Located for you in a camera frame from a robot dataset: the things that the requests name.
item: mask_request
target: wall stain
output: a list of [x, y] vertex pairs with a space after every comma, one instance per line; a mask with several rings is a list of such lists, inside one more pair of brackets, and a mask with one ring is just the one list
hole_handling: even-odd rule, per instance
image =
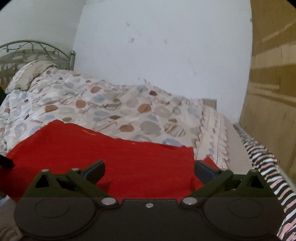
[[135, 41], [135, 38], [132, 38], [129, 43], [133, 43]]

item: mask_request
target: beige bed sheet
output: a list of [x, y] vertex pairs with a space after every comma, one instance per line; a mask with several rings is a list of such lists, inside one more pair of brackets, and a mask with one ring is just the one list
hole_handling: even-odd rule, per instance
[[234, 174], [246, 174], [252, 169], [247, 150], [243, 146], [242, 140], [231, 122], [226, 117], [224, 119], [227, 128], [228, 160], [226, 164]]

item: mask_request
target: silver bolt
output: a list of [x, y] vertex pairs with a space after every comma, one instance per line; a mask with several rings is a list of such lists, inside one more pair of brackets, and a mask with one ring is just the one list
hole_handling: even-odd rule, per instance
[[146, 207], [150, 208], [150, 207], [153, 207], [154, 205], [152, 203], [147, 203], [146, 204]]
[[104, 199], [102, 199], [102, 204], [106, 205], [106, 206], [110, 206], [110, 205], [114, 205], [116, 203], [116, 199], [112, 198], [112, 197], [105, 197]]
[[194, 197], [186, 197], [183, 199], [183, 203], [185, 203], [187, 205], [193, 205], [193, 204], [197, 203], [197, 200]]

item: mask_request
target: red fabric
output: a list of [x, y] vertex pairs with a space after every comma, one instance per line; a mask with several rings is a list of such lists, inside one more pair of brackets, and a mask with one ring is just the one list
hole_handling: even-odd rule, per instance
[[[122, 198], [182, 198], [203, 184], [194, 175], [193, 149], [113, 139], [55, 120], [16, 145], [7, 155], [15, 163], [0, 172], [0, 190], [18, 201], [42, 169], [63, 174], [98, 160], [106, 165], [97, 186]], [[217, 166], [210, 158], [207, 164]]]

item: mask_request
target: bed sheet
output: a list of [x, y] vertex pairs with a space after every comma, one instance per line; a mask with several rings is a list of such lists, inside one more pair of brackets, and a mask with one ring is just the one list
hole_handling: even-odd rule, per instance
[[55, 119], [114, 138], [192, 146], [195, 159], [209, 156], [227, 168], [224, 117], [202, 101], [150, 83], [112, 85], [55, 67], [35, 78], [27, 91], [11, 90], [2, 103], [1, 154]]

